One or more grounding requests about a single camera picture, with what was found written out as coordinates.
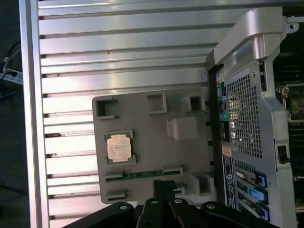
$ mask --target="metal mesh grille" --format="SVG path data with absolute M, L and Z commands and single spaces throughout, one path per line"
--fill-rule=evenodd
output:
M 246 75 L 227 85 L 232 149 L 262 158 L 257 88 Z
M 256 168 L 253 165 L 249 165 L 249 164 L 247 164 L 245 162 L 242 162 L 242 161 L 235 160 L 235 165 L 244 169 L 244 170 L 247 170 L 249 172 L 255 172 L 256 171 Z

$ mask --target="gray plastic shroud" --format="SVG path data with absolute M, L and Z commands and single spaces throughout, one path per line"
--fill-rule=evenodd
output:
M 202 88 L 95 97 L 92 100 L 97 164 L 103 203 L 153 197 L 154 180 L 174 180 L 176 195 L 215 194 Z M 108 159 L 107 139 L 125 134 L 132 156 Z M 172 175 L 122 180 L 132 173 L 163 171 Z

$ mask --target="dark floor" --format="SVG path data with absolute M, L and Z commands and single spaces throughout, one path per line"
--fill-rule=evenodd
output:
M 0 61 L 20 40 L 19 1 L 0 3 Z M 22 71 L 21 55 L 10 68 Z M 28 192 L 23 95 L 0 102 L 0 186 Z M 29 227 L 28 197 L 0 187 L 0 227 Z

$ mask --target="power strip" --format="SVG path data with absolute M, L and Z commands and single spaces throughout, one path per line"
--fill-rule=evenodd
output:
M 23 74 L 22 74 L 22 72 L 16 71 L 16 70 L 11 70 L 11 69 L 7 69 L 7 70 L 9 72 L 11 72 L 11 71 L 16 72 L 17 75 L 15 77 L 13 77 L 12 75 L 7 74 L 7 75 L 4 76 L 3 80 L 23 85 Z

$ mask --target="black cable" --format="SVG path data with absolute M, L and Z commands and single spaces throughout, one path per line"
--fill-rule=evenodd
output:
M 20 193 L 22 195 L 27 195 L 27 193 L 25 191 L 22 191 L 20 189 L 16 189 L 16 188 L 13 188 L 13 187 L 10 187 L 10 186 L 0 185 L 0 188 L 10 190 L 10 191 L 13 191 L 13 192 L 16 192 L 16 193 Z
M 6 63 L 6 61 L 8 60 L 8 58 L 10 57 L 10 55 L 12 54 L 13 50 L 15 49 L 15 47 L 17 47 L 17 45 L 19 45 L 21 43 L 21 40 L 18 40 L 8 51 L 8 53 L 6 54 L 5 58 L 3 61 L 1 61 L 0 63 L 0 71 L 3 72 L 3 67 Z
M 10 50 L 8 51 L 6 57 L 10 57 L 11 53 L 13 52 L 14 48 L 17 47 L 18 44 L 21 43 L 21 40 L 18 40 L 11 48 Z
M 20 198 L 22 198 L 24 195 L 19 195 L 19 196 L 16 196 L 14 198 L 11 198 L 11 199 L 4 199 L 4 200 L 1 200 L 0 199 L 0 202 L 9 202 L 9 201 L 13 201 L 13 200 L 18 200 Z
M 2 75 L 1 81 L 4 79 L 5 75 L 10 74 L 11 72 L 5 72 L 5 74 Z
M 4 200 L 0 199 L 0 202 L 9 202 L 9 201 L 20 199 L 21 197 L 28 195 L 27 192 L 25 192 L 23 190 L 20 190 L 20 189 L 16 189 L 16 188 L 10 187 L 10 186 L 0 185 L 0 188 L 6 189 L 6 190 L 10 190 L 10 191 L 13 191 L 15 193 L 19 193 L 18 196 L 10 198 L 10 199 L 4 199 Z

